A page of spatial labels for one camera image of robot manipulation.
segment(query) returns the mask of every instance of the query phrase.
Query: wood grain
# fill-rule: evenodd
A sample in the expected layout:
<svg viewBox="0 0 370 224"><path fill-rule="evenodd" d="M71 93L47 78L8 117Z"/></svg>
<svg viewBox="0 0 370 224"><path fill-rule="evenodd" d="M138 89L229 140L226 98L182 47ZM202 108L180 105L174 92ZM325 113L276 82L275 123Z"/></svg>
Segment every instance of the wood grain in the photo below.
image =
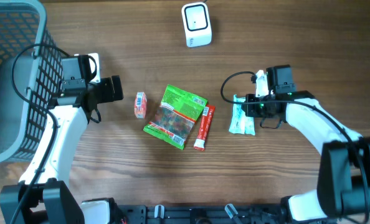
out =
<svg viewBox="0 0 370 224"><path fill-rule="evenodd" d="M120 75L125 99L100 105L78 144L70 190L78 202L224 205L279 202L316 188L320 157L295 129L228 132L232 105L219 90L229 75L290 64L298 90L308 90L335 118L370 136L370 1L210 0L211 45L186 47L184 1L47 3L47 27L74 54L98 52L102 76ZM236 77L226 96L253 93ZM181 151L142 131L137 91L150 118L167 84L216 106L206 151L193 149L199 123ZM0 164L0 190L27 164Z"/></svg>

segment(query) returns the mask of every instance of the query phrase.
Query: green snack bag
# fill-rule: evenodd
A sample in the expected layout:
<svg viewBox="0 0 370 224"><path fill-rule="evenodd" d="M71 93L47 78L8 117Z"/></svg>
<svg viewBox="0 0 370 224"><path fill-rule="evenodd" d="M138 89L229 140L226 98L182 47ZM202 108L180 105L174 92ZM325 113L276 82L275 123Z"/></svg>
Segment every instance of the green snack bag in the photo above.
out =
<svg viewBox="0 0 370 224"><path fill-rule="evenodd" d="M143 130L173 146L184 149L184 143L207 100L175 86L167 85L154 116Z"/></svg>

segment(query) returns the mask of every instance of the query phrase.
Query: small orange box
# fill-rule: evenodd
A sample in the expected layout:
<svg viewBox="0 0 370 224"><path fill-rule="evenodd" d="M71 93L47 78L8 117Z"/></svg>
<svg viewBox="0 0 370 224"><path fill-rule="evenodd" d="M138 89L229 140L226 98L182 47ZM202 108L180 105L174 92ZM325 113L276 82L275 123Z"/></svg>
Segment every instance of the small orange box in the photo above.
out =
<svg viewBox="0 0 370 224"><path fill-rule="evenodd" d="M134 112L137 118L145 118L146 114L146 95L144 92L138 92L136 94L135 103L134 103Z"/></svg>

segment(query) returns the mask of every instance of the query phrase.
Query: white small device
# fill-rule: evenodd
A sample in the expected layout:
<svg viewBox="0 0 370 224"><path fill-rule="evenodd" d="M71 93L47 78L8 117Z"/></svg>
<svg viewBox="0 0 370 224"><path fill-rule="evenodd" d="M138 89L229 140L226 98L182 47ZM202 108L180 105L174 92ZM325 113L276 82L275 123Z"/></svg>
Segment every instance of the white small device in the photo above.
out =
<svg viewBox="0 0 370 224"><path fill-rule="evenodd" d="M211 43L211 24L207 5L203 2L186 4L182 9L183 22L188 47L198 47Z"/></svg>

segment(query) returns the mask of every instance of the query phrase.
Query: snack bag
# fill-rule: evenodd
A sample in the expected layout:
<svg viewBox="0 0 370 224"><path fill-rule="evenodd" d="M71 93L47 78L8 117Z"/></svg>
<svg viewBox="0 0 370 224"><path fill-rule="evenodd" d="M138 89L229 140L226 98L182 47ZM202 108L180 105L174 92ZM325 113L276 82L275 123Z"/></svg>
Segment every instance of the snack bag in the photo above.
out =
<svg viewBox="0 0 370 224"><path fill-rule="evenodd" d="M168 85L154 118L143 130L173 146L184 149L184 143L207 100Z"/></svg>

